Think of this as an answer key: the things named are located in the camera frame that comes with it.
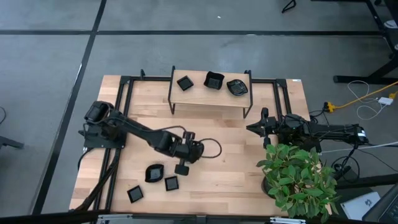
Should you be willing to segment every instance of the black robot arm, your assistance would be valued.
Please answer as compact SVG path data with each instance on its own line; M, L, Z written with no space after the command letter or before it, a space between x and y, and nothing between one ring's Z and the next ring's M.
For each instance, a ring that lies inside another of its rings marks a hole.
M188 175L189 168L184 162L194 163L203 154L204 146L194 141L195 133L184 130L182 138L165 129L153 130L133 119L124 116L120 111L114 110L113 105L103 101L96 101L85 116L89 126L99 126L101 136L104 139L115 140L120 132L131 133L145 141L157 152L166 156L181 159L176 165L175 172Z
M321 152L322 140L343 141L355 146L369 142L358 124L322 125L306 121L296 114L287 114L282 121L277 121L275 117L268 117L267 108L261 110L260 121L246 126L246 129L264 137L264 148L271 143L269 134L276 134L279 143L300 146L306 151L315 147L317 152Z

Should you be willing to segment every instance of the wooden tabletop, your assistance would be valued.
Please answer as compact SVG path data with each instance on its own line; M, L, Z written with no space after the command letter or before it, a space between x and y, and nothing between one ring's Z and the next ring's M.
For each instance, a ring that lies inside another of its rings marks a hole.
M104 76L98 99L114 103L119 79L120 76ZM287 80L287 86L293 113L309 119L301 81ZM151 164L161 163L165 166L164 177L171 177L176 175L174 168L178 159L155 152L144 140L128 134L119 163L111 211L286 215L286 212L281 212L275 206L275 200L261 190L264 174L256 164L265 158L266 153L262 148L262 138L245 128L246 125L260 120L262 107L268 107L269 116L276 115L273 88L271 84L264 83L254 83L252 88L254 105L246 119L242 118L241 109L224 106L180 105L172 115L167 102L169 82L135 81L130 118L153 129L182 125L196 133L195 139L219 140L223 153L216 159L202 158L188 165L189 175L178 175L180 188L166 192L164 180L153 184L144 181L145 169ZM279 92L282 112L285 114L282 89ZM270 138L273 143L277 142L275 136ZM214 155L219 150L212 142L204 144L204 155ZM95 149L82 160L70 208L79 206L96 185L103 155L104 149ZM144 198L131 204L127 191L137 185L141 186ZM106 185L100 208L104 208L107 191Z
M223 74L223 86L216 90L208 88L203 83L206 80L208 72L174 70L172 91L170 101L172 103L182 103L187 105L216 105L216 106L234 106L240 108L248 108L250 106L250 85L249 75L243 73L226 73ZM177 84L177 80L188 76L193 82L193 87L183 91ZM242 80L248 88L248 93L242 96L234 96L229 92L226 83L234 80Z

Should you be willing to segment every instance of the plant pot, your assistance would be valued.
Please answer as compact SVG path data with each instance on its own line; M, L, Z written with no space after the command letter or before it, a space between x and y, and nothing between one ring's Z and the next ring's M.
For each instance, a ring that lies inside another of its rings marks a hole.
M267 194L270 198L275 199L275 195L269 195L268 191L271 189L271 185L268 183L268 180L266 177L263 178L262 182L261 182L261 190Z

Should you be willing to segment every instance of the gray concrete floor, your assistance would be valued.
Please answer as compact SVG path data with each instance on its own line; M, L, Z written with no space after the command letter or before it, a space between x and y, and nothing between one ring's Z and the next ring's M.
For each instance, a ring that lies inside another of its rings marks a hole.
M365 4L298 1L286 14L287 1L108 1L100 30L376 30ZM91 30L100 0L0 0L1 29ZM390 18L378 7L381 18ZM8 117L0 135L25 142L25 149L0 151L0 217L26 215L43 172L65 109L87 35L0 35L0 106ZM303 80L309 110L324 101L337 105L354 98L333 75L365 76L388 61L390 51L377 37L274 37L228 35L97 36L73 110L65 142L44 206L45 213L68 210L81 155L83 116L96 99L103 75L170 74L171 66L190 70L241 72L251 69L256 78ZM396 77L398 71L390 74ZM381 86L373 85L371 90ZM359 94L366 86L354 85ZM381 93L386 96L398 87ZM357 105L328 115L331 123L359 123L373 144L398 140L398 103L378 117L362 121ZM362 116L372 113L361 112ZM323 143L323 150L347 148ZM371 149L398 169L394 148ZM333 161L346 152L324 154ZM361 176L391 174L384 164L356 152ZM388 187L376 187L381 195Z

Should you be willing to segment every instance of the potted plant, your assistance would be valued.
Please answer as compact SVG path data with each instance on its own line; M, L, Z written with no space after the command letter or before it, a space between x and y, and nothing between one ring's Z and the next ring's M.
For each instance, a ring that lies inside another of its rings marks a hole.
M318 153L307 152L297 146L278 144L266 146L266 160L257 163L265 178L262 189L275 199L275 205L287 211L289 217L308 218L322 214L321 222L329 218L329 204L338 213L335 202L336 180L331 167L321 167Z

